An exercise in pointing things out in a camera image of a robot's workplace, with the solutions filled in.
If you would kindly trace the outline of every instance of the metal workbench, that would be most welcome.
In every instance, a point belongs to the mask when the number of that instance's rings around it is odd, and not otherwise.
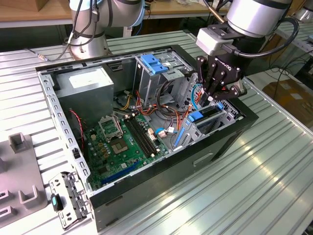
[[[293,25],[290,23],[281,23],[276,29],[276,33],[284,39],[288,39],[292,31]],[[313,43],[308,40],[310,35],[313,35],[313,23],[299,23],[299,32],[292,44],[304,52],[313,51]]]
[[[113,53],[179,44],[203,52],[182,31],[108,40]],[[56,57],[62,46],[40,49]],[[60,62],[72,60],[69,53]],[[0,53],[0,141],[30,134],[47,197],[48,180],[70,170],[27,51]],[[259,119],[227,153],[105,230],[108,234],[301,234],[313,219],[313,134],[253,87],[241,100]],[[63,234],[51,203],[0,234]],[[66,234],[95,234],[87,219]]]

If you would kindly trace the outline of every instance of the motherboard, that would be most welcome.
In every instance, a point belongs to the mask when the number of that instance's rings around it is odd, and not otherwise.
[[[85,153],[88,155],[89,182],[93,190],[168,154],[158,138],[147,141],[149,128],[145,118],[138,115],[120,120],[107,117],[85,132],[88,148]]]

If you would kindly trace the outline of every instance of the teal button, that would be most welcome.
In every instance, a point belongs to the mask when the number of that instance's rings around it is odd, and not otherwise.
[[[55,197],[52,198],[52,204],[55,206],[57,204],[57,200],[55,199]]]

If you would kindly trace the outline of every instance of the wooden shelf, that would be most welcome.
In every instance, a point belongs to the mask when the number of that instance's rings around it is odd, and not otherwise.
[[[39,12],[0,6],[0,22],[68,20],[71,18],[68,0],[49,0]]]
[[[170,1],[154,1],[151,3],[151,15],[167,15],[167,14],[197,14],[210,13],[206,6],[199,3],[190,5],[181,5],[176,0]],[[222,8],[220,12],[227,12],[228,9]]]
[[[208,9],[199,4],[181,5],[175,0],[154,1],[151,3],[151,15],[174,15],[174,14],[199,14],[209,13]],[[70,20],[71,9],[68,0],[49,0],[49,2],[39,11],[26,11],[13,7],[0,6],[0,22],[16,21],[43,21],[43,20]]]

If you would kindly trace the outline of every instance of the cardboard box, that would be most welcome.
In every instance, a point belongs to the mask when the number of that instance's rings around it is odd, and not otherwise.
[[[277,82],[272,82],[263,88],[271,98],[274,96],[276,84]],[[275,101],[308,128],[313,127],[313,95],[296,81],[280,81]]]
[[[28,11],[40,11],[49,0],[0,0],[0,6],[14,7]]]

